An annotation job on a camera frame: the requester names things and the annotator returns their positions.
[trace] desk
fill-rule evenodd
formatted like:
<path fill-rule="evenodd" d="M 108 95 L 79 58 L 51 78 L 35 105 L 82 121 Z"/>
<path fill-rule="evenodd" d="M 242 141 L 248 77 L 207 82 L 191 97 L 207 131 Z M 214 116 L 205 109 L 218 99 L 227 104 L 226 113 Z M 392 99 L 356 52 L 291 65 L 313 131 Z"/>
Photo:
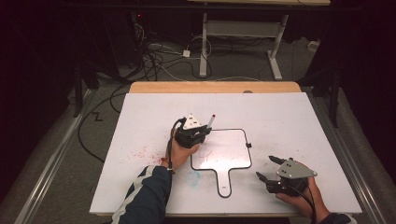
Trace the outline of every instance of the desk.
<path fill-rule="evenodd" d="M 330 0 L 191 0 L 193 2 L 202 2 L 206 5 L 209 3 L 239 3 L 253 5 L 303 5 L 328 6 Z M 276 53 L 282 40 L 283 32 L 286 28 L 286 22 L 289 15 L 283 15 L 280 22 L 257 22 L 257 21 L 210 21 L 207 19 L 207 13 L 204 13 L 203 32 L 202 32 L 202 53 L 200 61 L 200 77 L 206 77 L 206 63 L 208 60 L 207 53 L 207 36 L 208 35 L 232 35 L 232 36 L 252 36 L 252 37 L 274 37 L 275 43 L 272 50 L 267 51 L 269 64 L 274 74 L 275 80 L 282 80 L 279 67 L 276 62 Z"/>
<path fill-rule="evenodd" d="M 281 93 L 277 88 L 289 93 Z M 210 90 L 217 93 L 206 93 Z M 255 93 L 224 93 L 244 91 Z M 293 157 L 317 171 L 318 185 L 332 211 L 361 212 L 309 100 L 299 92 L 295 83 L 136 82 L 131 92 L 124 101 L 91 213 L 111 215 L 118 209 L 141 169 L 158 163 L 164 153 L 170 126 L 191 111 L 196 112 L 197 118 L 209 112 L 216 113 L 214 128 L 244 129 L 252 143 L 249 150 L 252 166 L 230 172 L 233 192 L 229 198 L 223 199 L 218 195 L 216 177 L 211 171 L 199 173 L 198 186 L 187 185 L 185 178 L 195 171 L 186 162 L 174 176 L 168 216 L 296 216 L 294 208 L 269 194 L 255 175 L 256 171 L 262 171 L 269 178 L 276 179 L 278 165 L 269 161 L 271 154 L 280 158 Z M 310 132 L 302 132 L 299 125 Z M 334 195 L 342 195 L 342 198 L 337 199 Z"/>

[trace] marker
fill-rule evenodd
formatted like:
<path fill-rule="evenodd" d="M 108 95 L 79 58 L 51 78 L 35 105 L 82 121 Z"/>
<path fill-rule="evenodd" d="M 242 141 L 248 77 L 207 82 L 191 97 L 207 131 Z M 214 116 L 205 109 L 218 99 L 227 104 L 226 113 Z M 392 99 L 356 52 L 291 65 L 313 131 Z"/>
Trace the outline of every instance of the marker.
<path fill-rule="evenodd" d="M 210 128 L 210 126 L 212 125 L 213 120 L 215 119 L 215 116 L 216 116 L 216 115 L 212 115 L 212 118 L 210 118 L 210 121 L 209 121 L 209 123 L 207 124 L 207 127 L 206 127 L 206 128 Z"/>

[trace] jacket sleeve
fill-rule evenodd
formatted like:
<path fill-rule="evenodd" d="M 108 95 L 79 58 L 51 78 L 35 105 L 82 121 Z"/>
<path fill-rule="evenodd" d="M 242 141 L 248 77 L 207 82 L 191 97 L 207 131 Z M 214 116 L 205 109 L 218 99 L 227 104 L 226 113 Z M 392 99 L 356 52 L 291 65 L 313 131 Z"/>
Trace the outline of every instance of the jacket sleeve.
<path fill-rule="evenodd" d="M 331 213 L 325 217 L 320 224 L 356 224 L 358 223 L 353 217 L 346 214 Z"/>
<path fill-rule="evenodd" d="M 165 195 L 170 190 L 170 176 L 163 166 L 148 166 L 129 188 L 125 201 L 114 213 L 113 224 L 163 222 Z"/>

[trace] dark background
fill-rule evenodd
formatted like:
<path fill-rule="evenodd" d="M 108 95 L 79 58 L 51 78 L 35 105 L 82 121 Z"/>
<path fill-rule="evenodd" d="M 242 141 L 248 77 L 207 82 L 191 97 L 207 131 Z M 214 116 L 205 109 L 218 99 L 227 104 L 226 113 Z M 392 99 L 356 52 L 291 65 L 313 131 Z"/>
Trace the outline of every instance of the dark background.
<path fill-rule="evenodd" d="M 125 19 L 127 13 L 90 12 L 82 19 L 76 11 L 59 8 L 56 1 L 2 2 L 0 200 L 39 140 L 69 105 L 66 96 L 74 85 L 76 63 L 81 62 L 87 85 L 95 87 L 97 69 L 86 65 L 87 61 L 101 64 L 108 73 L 116 75 L 117 65 L 127 64 L 136 56 L 130 50 L 134 48 L 133 29 Z M 290 16 L 284 37 L 289 42 L 301 36 L 311 40 L 322 37 L 307 76 L 336 61 L 341 87 L 351 109 L 395 181 L 392 163 L 396 148 L 393 115 L 396 112 L 396 20 L 389 2 L 368 1 L 365 11 L 358 16 L 332 16 L 331 23 L 328 16 Z M 338 6 L 362 3 L 332 1 Z M 166 17 L 166 13 L 146 13 L 144 16 L 151 29 L 163 35 L 177 34 L 176 28 L 182 27 L 178 29 L 182 41 L 188 41 L 191 33 L 197 29 L 199 32 L 201 27 L 201 19 L 197 20 L 196 14 Z M 310 23 L 305 26 L 309 29 L 300 29 L 302 21 Z M 130 44 L 118 46 L 114 38 L 120 34 L 126 39 L 131 35 Z M 331 83 L 319 76 L 311 85 L 330 86 Z"/>

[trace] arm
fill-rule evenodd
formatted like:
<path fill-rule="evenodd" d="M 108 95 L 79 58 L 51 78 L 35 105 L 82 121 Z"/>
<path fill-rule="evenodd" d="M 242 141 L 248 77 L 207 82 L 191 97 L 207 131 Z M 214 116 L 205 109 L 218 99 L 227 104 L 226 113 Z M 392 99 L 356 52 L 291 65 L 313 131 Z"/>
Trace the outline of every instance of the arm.
<path fill-rule="evenodd" d="M 323 199 L 320 194 L 320 190 L 315 182 L 314 177 L 308 177 L 308 188 L 304 191 L 304 195 L 306 198 L 308 198 L 311 202 L 312 199 L 315 204 L 315 210 L 317 213 L 317 219 L 315 220 L 315 223 L 319 224 L 333 224 L 333 223 L 338 223 L 338 224 L 347 224 L 347 223 L 357 223 L 355 219 L 352 217 L 349 217 L 345 214 L 335 214 L 331 213 L 326 205 L 323 202 Z M 277 193 L 276 197 L 285 202 L 293 205 L 296 207 L 300 213 L 305 216 L 305 217 L 312 217 L 312 209 L 309 206 L 309 204 L 303 199 L 303 197 L 290 197 L 289 195 L 282 194 L 282 193 Z"/>
<path fill-rule="evenodd" d="M 173 171 L 184 164 L 187 158 L 199 148 L 181 147 L 172 140 Z M 162 223 L 165 217 L 165 196 L 169 193 L 170 172 L 168 159 L 161 166 L 148 166 L 135 180 L 127 192 L 120 208 L 113 215 L 113 223 Z"/>

